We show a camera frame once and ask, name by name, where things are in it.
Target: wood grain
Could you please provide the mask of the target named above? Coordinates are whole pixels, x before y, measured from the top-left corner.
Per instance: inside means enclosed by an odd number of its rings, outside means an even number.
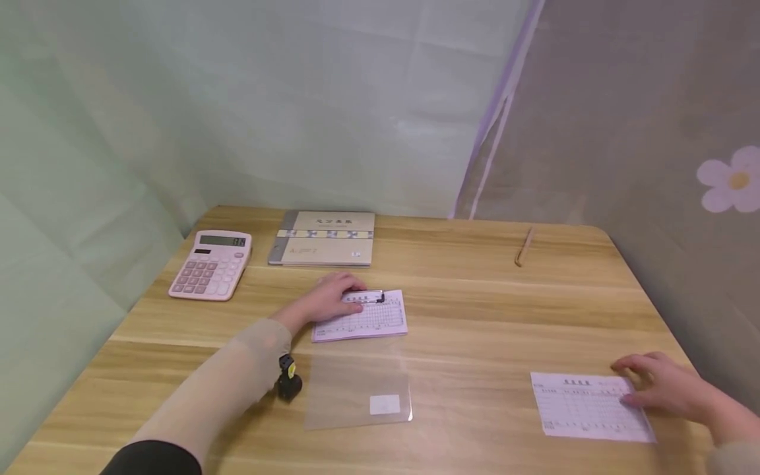
[[[237,331],[297,297],[327,269],[274,268],[266,257],[283,211],[217,207],[196,230],[254,237],[229,302],[170,299],[188,237],[8,471],[95,473],[198,365]],[[220,438],[207,473],[703,473],[703,428],[651,413],[657,445],[543,435],[530,371],[611,375],[624,353],[688,362],[607,235],[528,223],[378,217],[372,288],[404,291],[409,334],[314,345],[293,355],[306,386],[269,396]],[[306,432],[312,356],[399,359],[411,423]]]

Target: white paper form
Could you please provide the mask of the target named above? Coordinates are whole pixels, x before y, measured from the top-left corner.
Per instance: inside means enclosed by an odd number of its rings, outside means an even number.
[[[387,337],[409,333],[404,296],[400,290],[385,292],[383,303],[367,303],[361,313],[333,318],[314,325],[312,341]]]
[[[634,391],[627,378],[532,372],[530,380],[546,435],[657,442],[644,411],[620,402]]]

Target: sleeve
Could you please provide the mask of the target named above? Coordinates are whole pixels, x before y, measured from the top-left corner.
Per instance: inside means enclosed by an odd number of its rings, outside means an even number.
[[[238,333],[164,401],[130,442],[161,440],[184,448],[201,466],[224,426],[272,389],[290,332],[268,318]]]
[[[201,465],[182,447],[144,440],[116,452],[100,475],[201,475]]]
[[[708,457],[710,475],[756,475],[760,473],[760,441],[731,442]]]

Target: book cover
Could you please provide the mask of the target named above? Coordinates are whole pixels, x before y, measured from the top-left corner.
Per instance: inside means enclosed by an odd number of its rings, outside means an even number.
[[[367,267],[374,238],[374,213],[288,211],[269,264]]]

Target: pink calculator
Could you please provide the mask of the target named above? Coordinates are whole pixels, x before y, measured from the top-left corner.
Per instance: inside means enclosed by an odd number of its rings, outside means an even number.
[[[250,234],[198,231],[169,295],[178,299],[229,300],[250,257]]]

